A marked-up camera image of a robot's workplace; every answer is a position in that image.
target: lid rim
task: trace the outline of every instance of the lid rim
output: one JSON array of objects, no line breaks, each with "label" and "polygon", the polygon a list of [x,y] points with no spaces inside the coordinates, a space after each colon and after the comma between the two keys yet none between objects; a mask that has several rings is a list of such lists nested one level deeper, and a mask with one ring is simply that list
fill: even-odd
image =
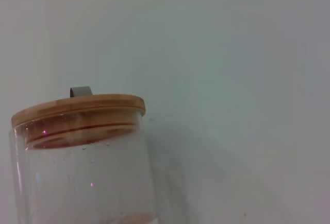
[{"label": "lid rim", "polygon": [[11,118],[11,124],[12,127],[16,127],[36,118],[41,119],[51,115],[95,108],[136,109],[142,116],[145,114],[144,100],[138,96],[128,94],[99,94],[53,100],[23,109]]}]

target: glass jar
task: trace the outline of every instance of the glass jar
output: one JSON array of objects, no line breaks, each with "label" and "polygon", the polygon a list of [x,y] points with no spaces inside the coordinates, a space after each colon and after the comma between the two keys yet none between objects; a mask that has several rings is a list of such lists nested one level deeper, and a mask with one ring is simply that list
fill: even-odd
[{"label": "glass jar", "polygon": [[144,114],[137,96],[90,95],[14,115],[19,224],[158,223]]}]

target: white wall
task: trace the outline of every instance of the white wall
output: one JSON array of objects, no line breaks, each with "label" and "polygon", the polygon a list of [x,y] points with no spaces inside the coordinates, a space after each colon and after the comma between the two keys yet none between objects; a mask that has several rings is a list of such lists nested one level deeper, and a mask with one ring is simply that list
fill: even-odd
[{"label": "white wall", "polygon": [[1,223],[11,116],[80,85],[146,100],[169,221],[329,223],[329,15],[328,0],[0,0]]}]

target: metal clip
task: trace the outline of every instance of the metal clip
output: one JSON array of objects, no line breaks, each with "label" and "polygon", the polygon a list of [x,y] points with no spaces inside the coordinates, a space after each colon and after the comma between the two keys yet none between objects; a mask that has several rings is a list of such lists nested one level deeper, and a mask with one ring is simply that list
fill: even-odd
[{"label": "metal clip", "polygon": [[70,88],[70,98],[71,97],[88,96],[88,95],[93,95],[92,90],[89,86]]}]

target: wooden lid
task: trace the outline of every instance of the wooden lid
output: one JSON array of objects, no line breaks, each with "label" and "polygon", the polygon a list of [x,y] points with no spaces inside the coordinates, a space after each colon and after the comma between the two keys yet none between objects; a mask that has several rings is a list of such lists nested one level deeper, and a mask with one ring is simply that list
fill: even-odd
[{"label": "wooden lid", "polygon": [[100,94],[59,99],[24,109],[11,118],[13,127],[27,121],[89,109],[133,109],[145,114],[144,100],[134,95]]}]

